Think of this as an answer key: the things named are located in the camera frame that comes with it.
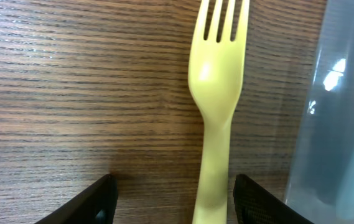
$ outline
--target plastic container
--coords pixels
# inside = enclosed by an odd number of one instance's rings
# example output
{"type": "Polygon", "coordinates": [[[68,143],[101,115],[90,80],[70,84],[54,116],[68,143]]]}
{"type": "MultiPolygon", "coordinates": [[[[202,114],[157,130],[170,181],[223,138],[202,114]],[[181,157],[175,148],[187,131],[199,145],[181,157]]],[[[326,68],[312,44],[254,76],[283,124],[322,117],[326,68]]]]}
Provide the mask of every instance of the plastic container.
{"type": "Polygon", "coordinates": [[[285,203],[316,224],[354,223],[354,0],[329,0],[285,203]]]}

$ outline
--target fork handle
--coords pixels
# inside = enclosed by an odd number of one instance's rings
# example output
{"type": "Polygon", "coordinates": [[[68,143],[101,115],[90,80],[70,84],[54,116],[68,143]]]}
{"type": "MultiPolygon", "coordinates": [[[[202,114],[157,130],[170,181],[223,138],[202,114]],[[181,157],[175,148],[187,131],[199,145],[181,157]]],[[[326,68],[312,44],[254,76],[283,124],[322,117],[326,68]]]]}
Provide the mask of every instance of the fork handle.
{"type": "Polygon", "coordinates": [[[206,124],[193,224],[225,224],[231,121],[206,124]]]}

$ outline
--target fork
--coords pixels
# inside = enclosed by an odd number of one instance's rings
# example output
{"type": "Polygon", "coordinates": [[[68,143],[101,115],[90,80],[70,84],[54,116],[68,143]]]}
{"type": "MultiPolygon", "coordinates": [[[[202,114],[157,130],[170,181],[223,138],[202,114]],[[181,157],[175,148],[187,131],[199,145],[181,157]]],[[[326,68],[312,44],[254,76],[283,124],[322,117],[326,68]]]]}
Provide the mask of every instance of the fork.
{"type": "Polygon", "coordinates": [[[203,154],[193,224],[225,224],[231,122],[243,85],[249,0],[243,0],[231,40],[235,1],[229,0],[217,42],[223,0],[204,39],[209,0],[200,5],[189,60],[189,89],[204,121],[203,154]]]}

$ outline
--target table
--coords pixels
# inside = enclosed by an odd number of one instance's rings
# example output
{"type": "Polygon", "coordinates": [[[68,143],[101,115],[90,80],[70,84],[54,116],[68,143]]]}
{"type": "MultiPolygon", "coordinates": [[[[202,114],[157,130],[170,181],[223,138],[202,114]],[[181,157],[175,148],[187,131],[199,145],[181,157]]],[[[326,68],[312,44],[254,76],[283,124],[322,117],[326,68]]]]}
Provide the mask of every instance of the table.
{"type": "MultiPolygon", "coordinates": [[[[200,0],[0,0],[0,223],[109,172],[114,223],[190,223],[203,123],[187,82],[200,0]]],[[[230,190],[283,198],[326,0],[252,0],[230,190]]],[[[230,194],[228,223],[236,223],[230,194]]]]}

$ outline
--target fork head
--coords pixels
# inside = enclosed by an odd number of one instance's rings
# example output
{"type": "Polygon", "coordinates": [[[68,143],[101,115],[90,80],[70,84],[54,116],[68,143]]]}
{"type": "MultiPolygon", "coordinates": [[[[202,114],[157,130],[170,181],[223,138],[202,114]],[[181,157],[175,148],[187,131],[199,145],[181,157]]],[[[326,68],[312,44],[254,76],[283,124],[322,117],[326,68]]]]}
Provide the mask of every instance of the fork head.
{"type": "Polygon", "coordinates": [[[189,88],[205,124],[230,122],[243,85],[249,0],[242,0],[236,30],[231,40],[235,1],[229,0],[221,41],[217,42],[223,0],[217,0],[207,40],[205,25],[210,0],[200,5],[189,59],[189,88]]]}

